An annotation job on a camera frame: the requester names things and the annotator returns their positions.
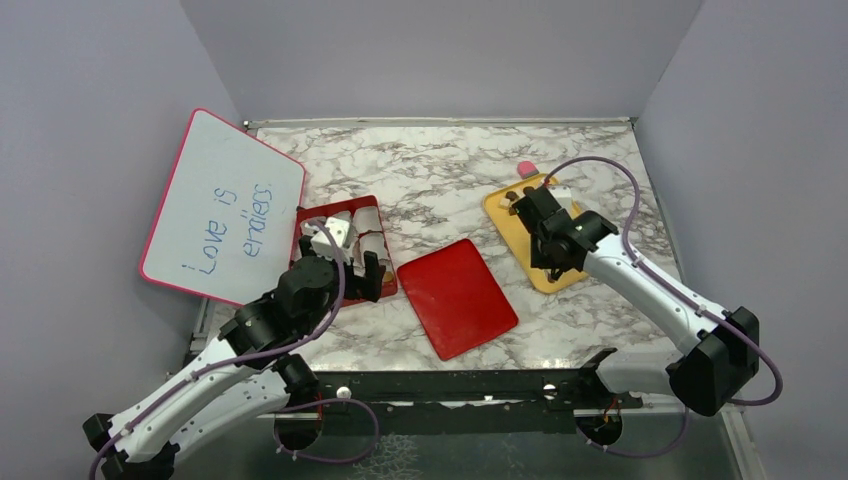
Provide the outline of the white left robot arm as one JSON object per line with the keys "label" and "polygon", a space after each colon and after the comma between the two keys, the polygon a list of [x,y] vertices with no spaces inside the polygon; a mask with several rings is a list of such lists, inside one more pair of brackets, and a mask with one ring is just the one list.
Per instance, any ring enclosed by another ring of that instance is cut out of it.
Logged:
{"label": "white left robot arm", "polygon": [[323,335],[345,301],[378,301],[386,268],[367,252],[357,274],[350,221],[330,216],[310,226],[277,285],[238,307],[182,370],[126,410],[84,422],[96,452],[89,478],[168,479],[197,448],[245,421],[275,411],[320,416],[332,404],[296,351]]}

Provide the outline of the red chocolate box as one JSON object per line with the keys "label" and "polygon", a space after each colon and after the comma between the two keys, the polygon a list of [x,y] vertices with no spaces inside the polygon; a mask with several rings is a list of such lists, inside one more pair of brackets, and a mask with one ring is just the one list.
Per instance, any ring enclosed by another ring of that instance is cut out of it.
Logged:
{"label": "red chocolate box", "polygon": [[[373,195],[343,200],[311,208],[299,207],[296,215],[298,230],[294,234],[292,258],[290,263],[293,264],[296,260],[302,257],[298,248],[298,239],[302,235],[302,225],[307,221],[324,220],[330,216],[350,221],[355,235],[353,246],[356,247],[356,253],[360,253],[361,251],[375,252],[379,258],[380,264],[385,267],[385,272],[391,271],[394,274],[393,281],[387,283],[383,282],[381,298],[396,294],[398,291],[398,280],[396,278],[391,255],[389,253],[377,198]],[[360,303],[346,304],[343,301],[344,307],[356,304]]]}

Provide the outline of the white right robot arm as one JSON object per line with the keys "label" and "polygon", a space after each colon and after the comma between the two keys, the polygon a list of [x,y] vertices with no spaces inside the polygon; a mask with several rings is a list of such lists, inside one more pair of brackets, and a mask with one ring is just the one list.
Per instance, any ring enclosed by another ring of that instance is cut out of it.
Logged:
{"label": "white right robot arm", "polygon": [[509,195],[510,209],[527,230],[530,264],[557,279],[575,270],[612,288],[673,343],[670,352],[615,351],[577,380],[579,398],[600,407],[616,394],[676,397],[691,411],[716,414],[759,370],[758,318],[729,311],[660,271],[638,254],[602,215],[576,217],[546,187]]}

